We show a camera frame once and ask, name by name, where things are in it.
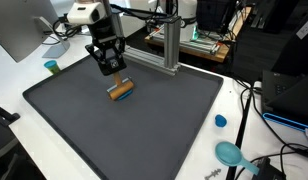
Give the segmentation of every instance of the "white table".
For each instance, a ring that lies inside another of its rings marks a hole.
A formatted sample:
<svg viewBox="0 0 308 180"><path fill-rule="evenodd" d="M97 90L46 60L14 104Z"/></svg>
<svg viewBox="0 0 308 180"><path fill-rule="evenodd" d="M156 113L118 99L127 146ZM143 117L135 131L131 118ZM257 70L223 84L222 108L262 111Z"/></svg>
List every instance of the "white table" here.
<svg viewBox="0 0 308 180"><path fill-rule="evenodd" d="M260 82L256 82L255 87L261 87ZM261 110L261 97L256 95L257 109ZM298 143L308 146L308 140L303 132L267 121L274 131L287 143ZM276 154L280 152L283 144L266 127L265 123L259 117L251 102L246 129L242 143L242 153L247 160L252 160L260 156ZM279 156L272 157L271 165L281 171ZM308 158L297 154L283 156L284 170L287 180L302 179L308 180ZM244 170L239 179L252 179L252 173Z"/></svg>
<svg viewBox="0 0 308 180"><path fill-rule="evenodd" d="M61 69L88 55L84 46L91 43L91 37L75 36L69 41L70 49L57 59ZM47 179L99 179L22 96L26 89L51 75L43 66L48 59L41 58L48 47L40 46L20 63L15 63L0 47L0 106L21 115L10 128ZM214 148L220 141L236 140L242 118L239 100L242 88L234 80L223 78L224 84L177 175L178 180L203 180L218 168L222 171L215 179L225 179L227 175L228 168L216 159ZM227 118L224 128L215 125L217 114Z"/></svg>

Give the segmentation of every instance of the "green object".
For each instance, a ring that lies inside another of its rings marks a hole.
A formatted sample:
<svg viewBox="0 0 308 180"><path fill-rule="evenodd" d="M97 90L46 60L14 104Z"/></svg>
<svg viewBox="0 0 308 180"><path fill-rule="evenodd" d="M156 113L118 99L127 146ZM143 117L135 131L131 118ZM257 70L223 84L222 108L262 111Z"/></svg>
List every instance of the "green object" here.
<svg viewBox="0 0 308 180"><path fill-rule="evenodd" d="M197 32L197 27L194 26L193 34L192 34L192 39L191 40L196 40L198 38L198 32Z"/></svg>
<svg viewBox="0 0 308 180"><path fill-rule="evenodd" d="M57 65L57 62L55 60L50 60L47 61L44 66L52 73L52 74L56 74L58 72L60 72L60 68Z"/></svg>

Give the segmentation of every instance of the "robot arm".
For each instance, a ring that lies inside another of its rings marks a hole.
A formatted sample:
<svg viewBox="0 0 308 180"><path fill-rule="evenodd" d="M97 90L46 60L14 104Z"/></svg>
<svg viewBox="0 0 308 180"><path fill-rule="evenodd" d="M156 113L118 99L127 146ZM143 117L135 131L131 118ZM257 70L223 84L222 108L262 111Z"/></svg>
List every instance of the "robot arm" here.
<svg viewBox="0 0 308 180"><path fill-rule="evenodd" d="M110 5L105 1L77 0L67 19L71 24L88 26L93 40L85 48L97 61L103 75L108 76L126 68L126 64L122 57L125 40L114 33ZM99 55L95 54L94 46L100 50Z"/></svg>

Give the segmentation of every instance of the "blue object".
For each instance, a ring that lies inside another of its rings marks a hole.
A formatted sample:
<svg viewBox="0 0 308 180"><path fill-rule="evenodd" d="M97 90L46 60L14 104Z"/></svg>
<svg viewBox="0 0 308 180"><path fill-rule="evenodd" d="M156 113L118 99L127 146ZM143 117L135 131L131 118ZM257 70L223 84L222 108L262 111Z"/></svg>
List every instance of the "blue object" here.
<svg viewBox="0 0 308 180"><path fill-rule="evenodd" d="M290 128L302 131L302 132L305 132L306 128L308 129L308 125L284 118L282 116L277 116L275 114L264 113L262 116L265 120L270 120L270 121L276 122L278 124L282 124L284 126L287 126L287 127L290 127Z"/></svg>
<svg viewBox="0 0 308 180"><path fill-rule="evenodd" d="M120 96L119 98L117 98L118 101L121 101L123 99L125 99L127 96L129 96L130 94L132 94L133 90L129 90L126 93L124 93L122 96Z"/></svg>
<svg viewBox="0 0 308 180"><path fill-rule="evenodd" d="M247 161L241 150L230 142L220 142L215 147L216 158L226 166L238 166L241 165L251 171L253 174L257 175L259 168L254 164Z"/></svg>
<svg viewBox="0 0 308 180"><path fill-rule="evenodd" d="M218 114L215 116L215 124L218 127L224 127L227 123L227 120L222 115Z"/></svg>
<svg viewBox="0 0 308 180"><path fill-rule="evenodd" d="M56 65L56 61L55 60L50 60L50 61L47 61L44 66L46 68L51 68L51 67L54 67Z"/></svg>

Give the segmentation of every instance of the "black cable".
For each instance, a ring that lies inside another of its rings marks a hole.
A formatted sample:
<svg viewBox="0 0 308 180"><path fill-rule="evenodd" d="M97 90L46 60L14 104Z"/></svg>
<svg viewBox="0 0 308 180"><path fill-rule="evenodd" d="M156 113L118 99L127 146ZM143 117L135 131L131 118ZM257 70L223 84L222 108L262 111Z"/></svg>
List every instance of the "black cable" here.
<svg viewBox="0 0 308 180"><path fill-rule="evenodd" d="M65 37L65 35L64 35L63 33L56 31L56 24L57 24L58 22L60 22L59 19L56 20L56 21L53 23L53 32L54 32L54 34L56 34L56 35L59 36L59 37Z"/></svg>
<svg viewBox="0 0 308 180"><path fill-rule="evenodd" d="M262 88L254 87L253 88L253 93L256 93L258 95L262 95Z"/></svg>
<svg viewBox="0 0 308 180"><path fill-rule="evenodd" d="M284 167L283 167L283 150L284 148L287 146L287 144L284 144L281 148L281 151L280 151L280 164L281 164L281 171L282 173L285 175L285 171L284 171Z"/></svg>
<svg viewBox="0 0 308 180"><path fill-rule="evenodd" d="M295 151L291 151L291 152L282 153L282 155L294 154L294 153L296 153L296 152L295 152ZM255 158L255 159L251 160L250 162L251 162L251 163L254 163L255 161L260 160L260 159L262 159L262 158L264 158L264 157L273 157L273 156L280 156L280 155L281 155L281 153L270 154L270 155L267 155L267 156L261 156L261 157L258 157L258 158ZM244 170L245 170L245 168L242 168L242 169L237 173L237 175L236 175L236 177L235 177L234 180L238 180L238 178L240 177L240 175L242 174L242 172L243 172Z"/></svg>
<svg viewBox="0 0 308 180"><path fill-rule="evenodd" d="M156 13L156 11L157 11L157 9L158 9L158 6L159 6L159 2L160 2L160 1L156 1L155 9L154 9L154 11L153 11L153 14L151 15L151 18L148 19L148 22L151 22L151 20L153 20L153 17L155 16L155 13Z"/></svg>
<svg viewBox="0 0 308 180"><path fill-rule="evenodd" d="M54 42L54 43L42 43L42 44L44 44L44 45L56 45L56 44L59 44L61 42L53 36L49 36L49 38L54 39L56 42Z"/></svg>
<svg viewBox="0 0 308 180"><path fill-rule="evenodd" d="M213 41L219 41L220 39L217 39L217 38L215 38L215 37L212 37L212 36L210 36L210 31L208 31L208 34L206 34L206 32L205 31L202 31L202 32L198 32L198 34L201 36L201 35L203 35L203 37L207 37L207 38L209 38L209 39L211 39L211 40L213 40Z"/></svg>
<svg viewBox="0 0 308 180"><path fill-rule="evenodd" d="M247 98L246 104L245 104L245 108L243 109L243 115L242 115L242 121L241 121L241 125L238 131L238 135L237 135L237 139L235 141L235 145L241 149L242 146L242 142L243 142L243 137L244 137L244 132L245 132L245 128L246 128L246 122L247 122L247 116L248 116L248 112L249 112L249 107L251 104L251 100L252 100L252 90L251 88L250 90L250 95ZM230 167L227 175L226 175L226 180L232 180L235 177L235 172L236 172L236 166L235 167Z"/></svg>
<svg viewBox="0 0 308 180"><path fill-rule="evenodd" d="M302 144L297 144L297 143L288 143L289 145L292 145L292 146L301 146L301 147L306 147L306 146L304 146L304 145L302 145ZM283 159L282 159L282 156L283 155L286 155L286 154L295 154L295 153L297 153L296 151L291 151L291 152L285 152L285 153L283 153L283 150L282 149L284 149L285 147L287 147L287 145L283 145L282 146L282 148L281 148L281 151L280 151L280 153L276 153L276 154L270 154L270 155L266 155L266 156L261 156L261 157L258 157L258 158L255 158L255 159L253 159L253 160L251 160L250 162L251 163L253 163L253 162L255 162L255 161L257 161L257 160L260 160L260 159L262 159L262 158L264 158L264 157L274 157L274 156L280 156L280 161L281 161L281 168L283 167ZM237 175L236 175L236 177L235 177L235 180L237 180L239 177L240 177L240 175L242 174L242 172L245 170L245 168L242 168L238 173L237 173Z"/></svg>
<svg viewBox="0 0 308 180"><path fill-rule="evenodd" d="M228 32L229 32L230 34L232 34L232 36L233 36L233 39L232 39L232 40L236 40L236 39L237 39L237 36L236 36L236 34L233 32L233 30L228 29Z"/></svg>
<svg viewBox="0 0 308 180"><path fill-rule="evenodd" d="M254 93L252 93L252 97L253 97L253 105L254 105L254 109L257 112L257 114L261 117L261 119L263 120L263 122L265 123L265 125L268 127L268 129L273 133L273 135L283 144L286 145L287 147L289 147L290 149L292 149L293 151L295 151L296 153L307 157L308 158L308 147L304 146L304 145L298 145L301 146L303 148L306 149L300 149L300 148L294 148L292 146L290 146L291 143L286 143L280 136L278 136L278 134L273 130L273 128L267 123L267 121L265 120L265 118L262 116L262 114L258 111L258 109L256 108L256 103L255 103L255 95Z"/></svg>
<svg viewBox="0 0 308 180"><path fill-rule="evenodd" d="M239 85L243 86L244 88L250 88L248 85L244 84L244 82L242 82L239 79L234 79L234 81L236 81Z"/></svg>
<svg viewBox="0 0 308 180"><path fill-rule="evenodd" d="M241 95L240 95L242 110L244 110L243 94L244 94L244 92L247 91L247 90L249 90L249 88L244 89L244 90L241 92Z"/></svg>
<svg viewBox="0 0 308 180"><path fill-rule="evenodd" d="M147 16L147 17L142 17L142 16L138 16L138 15L134 14L134 13L133 13L132 11L130 11L129 9L120 7L120 6L116 5L116 4L111 4L111 7L112 7L113 9L118 9L118 10L124 12L124 13L127 13L127 14L129 14L129 15L131 15L131 16L133 16L133 17L136 17L136 18L138 18L138 19L140 19L140 20L168 19L168 18L174 17L174 16L176 15L176 13L178 12L178 0L176 0L176 9L175 9L174 13L173 13L171 16L166 16L166 17L154 17L155 14L156 14L156 11L154 11L152 15L149 15L149 16Z"/></svg>
<svg viewBox="0 0 308 180"><path fill-rule="evenodd" d="M259 110L256 108L256 102L255 102L255 95L254 93L252 94L252 98L253 98L253 106L255 111L257 112L257 114L262 118L263 122L265 123L265 125L267 126L267 128L274 134L274 136L282 143L282 144L286 144L286 142L277 135L277 133L273 130L273 128L266 122L266 120L263 118L262 114L259 112Z"/></svg>
<svg viewBox="0 0 308 180"><path fill-rule="evenodd" d="M73 27L68 28L65 31L65 36L67 38L73 37L75 34L80 32L81 27L82 27L82 25L73 26Z"/></svg>
<svg viewBox="0 0 308 180"><path fill-rule="evenodd" d="M233 72L231 72L230 74L228 74L232 79L237 79L237 80L240 80L241 82L246 82L246 83L248 83L249 85L250 85L250 87L252 87L252 83L249 81L249 80L247 80L247 79L245 79L245 78L243 78L242 76L239 76L239 75L237 75L237 74L234 74Z"/></svg>

